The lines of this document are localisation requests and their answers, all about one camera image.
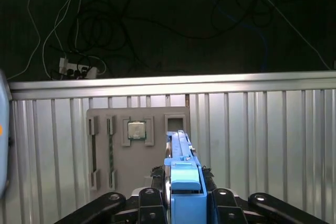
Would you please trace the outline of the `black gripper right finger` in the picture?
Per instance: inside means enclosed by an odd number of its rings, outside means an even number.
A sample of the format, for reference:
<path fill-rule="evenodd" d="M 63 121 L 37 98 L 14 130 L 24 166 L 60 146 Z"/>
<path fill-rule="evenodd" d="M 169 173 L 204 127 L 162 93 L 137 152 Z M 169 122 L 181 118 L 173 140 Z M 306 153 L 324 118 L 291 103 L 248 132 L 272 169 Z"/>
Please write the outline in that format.
<path fill-rule="evenodd" d="M 247 200 L 227 188 L 218 188 L 210 168 L 202 167 L 208 223 L 326 223 L 270 194 L 254 193 Z"/>

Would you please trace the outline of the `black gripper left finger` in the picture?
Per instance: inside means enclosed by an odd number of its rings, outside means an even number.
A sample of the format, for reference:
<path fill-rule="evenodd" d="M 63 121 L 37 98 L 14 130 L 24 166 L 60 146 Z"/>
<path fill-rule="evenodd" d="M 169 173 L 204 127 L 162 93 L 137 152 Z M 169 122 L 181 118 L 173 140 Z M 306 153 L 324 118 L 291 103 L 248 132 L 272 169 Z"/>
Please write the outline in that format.
<path fill-rule="evenodd" d="M 150 187 L 136 189 L 129 198 L 117 192 L 106 193 L 56 223 L 166 223 L 163 167 L 153 168 L 150 178 Z"/>

